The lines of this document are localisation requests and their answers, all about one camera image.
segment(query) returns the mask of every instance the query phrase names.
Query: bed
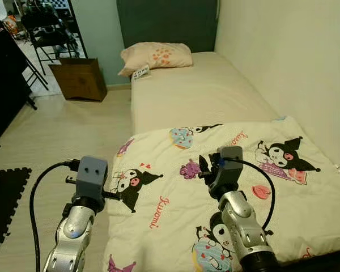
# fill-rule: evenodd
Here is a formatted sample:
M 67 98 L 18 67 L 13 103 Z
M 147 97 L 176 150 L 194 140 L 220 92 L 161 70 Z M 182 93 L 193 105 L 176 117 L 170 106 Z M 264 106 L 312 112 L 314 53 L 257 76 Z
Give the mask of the bed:
M 340 174 L 296 120 L 278 117 L 212 52 L 217 3 L 117 1 L 125 47 L 182 42 L 194 65 L 132 81 L 135 135 L 112 165 L 109 190 L 120 200 L 107 203 L 103 271 L 240 271 L 217 201 L 197 177 L 199 155 L 235 145 L 275 184 L 267 239 L 284 270 L 340 271 Z M 168 12 L 149 16 L 155 10 Z M 172 20 L 167 14 L 175 11 Z M 184 24 L 189 18 L 197 23 Z M 262 224 L 270 208 L 266 181 L 245 168 L 239 184 Z

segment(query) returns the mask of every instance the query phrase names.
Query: light blue wall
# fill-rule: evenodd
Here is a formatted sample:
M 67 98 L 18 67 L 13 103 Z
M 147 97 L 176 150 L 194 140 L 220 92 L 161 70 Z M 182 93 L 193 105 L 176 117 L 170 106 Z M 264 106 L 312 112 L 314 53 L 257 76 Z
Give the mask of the light blue wall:
M 88 57 L 98 58 L 106 84 L 128 83 L 117 75 L 124 43 L 116 0 L 72 0 L 72 5 Z

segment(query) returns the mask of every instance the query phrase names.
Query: folding chair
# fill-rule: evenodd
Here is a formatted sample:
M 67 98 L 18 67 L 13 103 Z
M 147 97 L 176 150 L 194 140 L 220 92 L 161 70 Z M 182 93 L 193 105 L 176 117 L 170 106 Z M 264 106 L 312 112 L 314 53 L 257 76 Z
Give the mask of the folding chair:
M 47 53 L 43 49 L 43 47 L 56 45 L 64 46 L 66 44 L 67 51 L 60 53 L 68 53 L 70 58 L 72 57 L 71 52 L 76 55 L 74 46 L 72 45 L 74 41 L 67 35 L 67 33 L 65 32 L 65 27 L 62 26 L 58 17 L 56 17 L 54 14 L 42 11 L 25 14 L 22 17 L 22 24 L 29 33 L 30 41 L 34 46 L 36 56 L 39 60 L 39 64 L 44 75 L 45 71 L 42 65 L 42 61 L 53 62 L 53 60 L 55 60 L 56 58 L 51 58 L 49 55 L 57 53 Z M 37 51 L 38 48 L 43 51 L 48 59 L 41 59 L 39 57 Z

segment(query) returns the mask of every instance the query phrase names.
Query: black cable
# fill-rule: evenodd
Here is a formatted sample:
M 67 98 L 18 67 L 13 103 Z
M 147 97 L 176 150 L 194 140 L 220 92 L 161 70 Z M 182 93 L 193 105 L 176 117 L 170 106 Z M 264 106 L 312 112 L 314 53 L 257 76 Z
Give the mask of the black cable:
M 32 223 L 33 229 L 33 236 L 34 236 L 34 246 L 35 246 L 35 271 L 40 272 L 40 248 L 39 248 L 39 238 L 38 238 L 38 229 L 35 223 L 35 214 L 34 214 L 34 195 L 36 188 L 38 187 L 40 181 L 43 177 L 48 174 L 51 170 L 59 167 L 59 166 L 70 166 L 69 161 L 63 161 L 61 163 L 53 164 L 52 166 L 48 167 L 36 180 L 33 185 L 32 191 L 30 193 L 30 200 L 29 200 L 29 212 L 30 212 L 30 221 Z
M 228 161 L 232 161 L 232 162 L 237 162 L 237 163 L 241 163 L 241 164 L 245 164 L 245 165 L 248 165 L 252 168 L 254 168 L 255 170 L 259 171 L 262 175 L 265 176 L 265 178 L 267 179 L 268 183 L 270 184 L 271 186 L 271 191 L 272 191 L 272 200 L 271 200 L 271 207 L 270 207 L 270 211 L 268 212 L 268 216 L 266 218 L 266 221 L 265 223 L 263 224 L 262 226 L 262 229 L 265 231 L 268 223 L 270 222 L 271 220 L 271 217 L 272 217 L 272 213 L 273 213 L 273 209 L 274 209 L 274 202 L 275 202 L 275 199 L 276 199 L 276 195 L 275 195 L 275 189 L 274 189 L 274 185 L 273 185 L 273 182 L 272 180 L 270 179 L 270 177 L 266 174 L 265 171 L 263 171 L 261 168 L 259 168 L 258 166 L 255 166 L 254 164 L 252 163 L 249 163 L 248 161 L 245 161 L 245 160 L 240 160 L 240 159 L 234 159 L 234 158 L 222 158 L 223 160 L 228 160 Z

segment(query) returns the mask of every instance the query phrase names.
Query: floor mat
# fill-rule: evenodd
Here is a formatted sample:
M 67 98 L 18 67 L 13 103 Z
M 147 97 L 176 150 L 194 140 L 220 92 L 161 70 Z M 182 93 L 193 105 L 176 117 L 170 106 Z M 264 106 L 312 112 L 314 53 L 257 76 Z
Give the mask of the floor mat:
M 0 243 L 9 235 L 8 225 L 15 214 L 17 200 L 22 197 L 30 172 L 32 171 L 29 168 L 0 171 Z

